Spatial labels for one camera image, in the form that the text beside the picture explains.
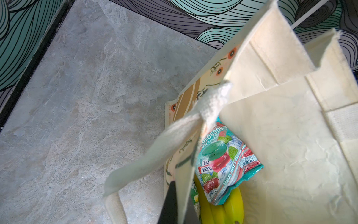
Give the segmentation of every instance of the bunch of bananas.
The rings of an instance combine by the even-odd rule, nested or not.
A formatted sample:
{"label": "bunch of bananas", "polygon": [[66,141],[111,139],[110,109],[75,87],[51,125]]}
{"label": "bunch of bananas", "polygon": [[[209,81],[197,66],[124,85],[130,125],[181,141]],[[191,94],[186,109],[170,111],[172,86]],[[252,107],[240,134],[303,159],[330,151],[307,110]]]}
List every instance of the bunch of bananas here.
{"label": "bunch of bananas", "polygon": [[206,199],[203,187],[196,175],[194,175],[194,182],[199,193],[202,224],[242,224],[244,207],[238,187],[231,191],[223,205],[213,205]]}

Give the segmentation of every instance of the gray stone tile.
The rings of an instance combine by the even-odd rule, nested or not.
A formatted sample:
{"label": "gray stone tile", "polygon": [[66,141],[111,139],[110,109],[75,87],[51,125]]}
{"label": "gray stone tile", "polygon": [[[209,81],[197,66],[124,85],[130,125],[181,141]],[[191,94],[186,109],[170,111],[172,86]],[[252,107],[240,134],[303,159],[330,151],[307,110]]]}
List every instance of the gray stone tile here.
{"label": "gray stone tile", "polygon": [[[0,223],[110,223],[103,183],[142,156],[216,50],[107,0],[76,0],[0,134]],[[156,223],[163,169],[120,191]]]}

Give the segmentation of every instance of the canvas tote bag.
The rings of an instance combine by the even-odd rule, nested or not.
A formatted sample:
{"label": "canvas tote bag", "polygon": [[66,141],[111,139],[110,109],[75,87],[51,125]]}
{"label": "canvas tote bag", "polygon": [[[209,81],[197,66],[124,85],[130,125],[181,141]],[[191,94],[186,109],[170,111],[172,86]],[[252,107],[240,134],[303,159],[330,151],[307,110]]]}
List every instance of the canvas tote bag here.
{"label": "canvas tote bag", "polygon": [[358,87],[330,30],[304,46],[268,1],[166,104],[144,157],[110,174],[105,207],[126,223],[118,190],[164,165],[183,223],[201,140],[217,116],[265,168],[240,185],[244,223],[358,223]]}

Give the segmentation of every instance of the white stick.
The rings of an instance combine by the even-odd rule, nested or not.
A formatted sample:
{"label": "white stick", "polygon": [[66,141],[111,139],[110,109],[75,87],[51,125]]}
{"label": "white stick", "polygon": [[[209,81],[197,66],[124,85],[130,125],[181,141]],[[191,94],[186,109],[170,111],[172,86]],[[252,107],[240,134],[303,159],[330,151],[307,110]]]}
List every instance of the white stick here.
{"label": "white stick", "polygon": [[291,29],[295,29],[300,23],[307,19],[312,13],[324,5],[328,0],[320,0],[315,6],[308,10],[303,16],[301,16],[294,24],[291,25]]}

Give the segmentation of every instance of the wave pattern fabric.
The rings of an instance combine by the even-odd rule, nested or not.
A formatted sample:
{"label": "wave pattern fabric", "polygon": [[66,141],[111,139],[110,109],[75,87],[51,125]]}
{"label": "wave pattern fabric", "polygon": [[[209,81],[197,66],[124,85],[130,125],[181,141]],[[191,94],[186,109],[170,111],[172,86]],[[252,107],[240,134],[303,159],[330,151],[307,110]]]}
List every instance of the wave pattern fabric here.
{"label": "wave pattern fabric", "polygon": [[62,0],[0,0],[0,108],[61,4]]}
{"label": "wave pattern fabric", "polygon": [[[111,0],[216,49],[222,48],[267,0]],[[320,0],[279,0],[292,25]],[[302,43],[328,29],[342,30],[339,43],[358,73],[358,1],[328,0],[294,29]]]}

